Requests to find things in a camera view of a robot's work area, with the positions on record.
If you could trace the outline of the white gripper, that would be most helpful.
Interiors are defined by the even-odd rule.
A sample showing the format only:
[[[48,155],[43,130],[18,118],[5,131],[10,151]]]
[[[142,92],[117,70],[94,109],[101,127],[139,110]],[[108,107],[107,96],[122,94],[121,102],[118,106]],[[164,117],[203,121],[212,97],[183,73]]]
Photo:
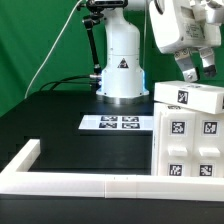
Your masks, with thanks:
[[[224,23],[224,0],[153,0],[149,13],[157,47],[163,54],[175,52],[186,82],[197,81],[199,74],[191,51],[185,48],[200,48],[204,75],[217,74],[210,47],[221,45],[219,26]]]

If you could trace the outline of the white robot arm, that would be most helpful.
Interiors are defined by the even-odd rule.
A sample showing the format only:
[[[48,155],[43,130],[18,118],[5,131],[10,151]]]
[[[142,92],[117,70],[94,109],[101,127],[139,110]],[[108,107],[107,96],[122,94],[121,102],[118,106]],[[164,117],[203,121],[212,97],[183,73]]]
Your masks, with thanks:
[[[216,74],[214,51],[221,45],[224,0],[86,0],[91,25],[105,24],[107,64],[99,69],[99,99],[115,104],[146,98],[145,72],[139,64],[140,32],[125,20],[123,11],[144,10],[150,14],[157,47],[175,57],[184,80],[199,79],[191,53],[197,51],[204,73]]]

